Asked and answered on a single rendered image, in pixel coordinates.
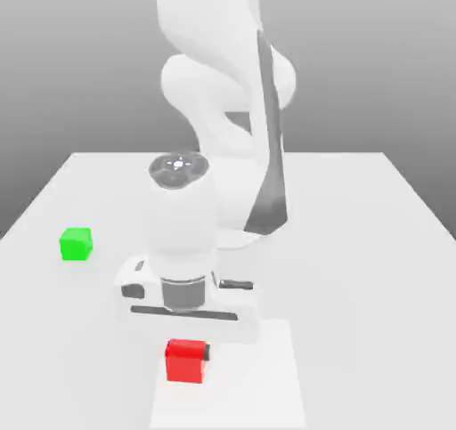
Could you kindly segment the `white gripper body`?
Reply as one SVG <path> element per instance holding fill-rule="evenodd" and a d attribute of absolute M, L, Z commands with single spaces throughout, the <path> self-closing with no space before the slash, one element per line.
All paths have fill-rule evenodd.
<path fill-rule="evenodd" d="M 123 328 L 141 331 L 157 342 L 174 338 L 252 344 L 260 331 L 254 291 L 184 291 L 170 299 L 159 291 L 147 291 L 143 299 L 116 291 L 114 311 Z"/>

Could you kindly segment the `small red cube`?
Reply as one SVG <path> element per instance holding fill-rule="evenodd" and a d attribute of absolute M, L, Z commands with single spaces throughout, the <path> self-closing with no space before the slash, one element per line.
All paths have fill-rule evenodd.
<path fill-rule="evenodd" d="M 167 380 L 201 384 L 206 361 L 203 361 L 205 341 L 170 339 L 165 350 Z"/>

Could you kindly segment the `small green cube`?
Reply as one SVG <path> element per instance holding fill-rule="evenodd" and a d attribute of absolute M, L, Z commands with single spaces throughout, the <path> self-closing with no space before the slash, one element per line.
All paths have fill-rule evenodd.
<path fill-rule="evenodd" d="M 70 227 L 59 238 L 63 261 L 86 261 L 93 251 L 93 238 L 90 228 Z"/>

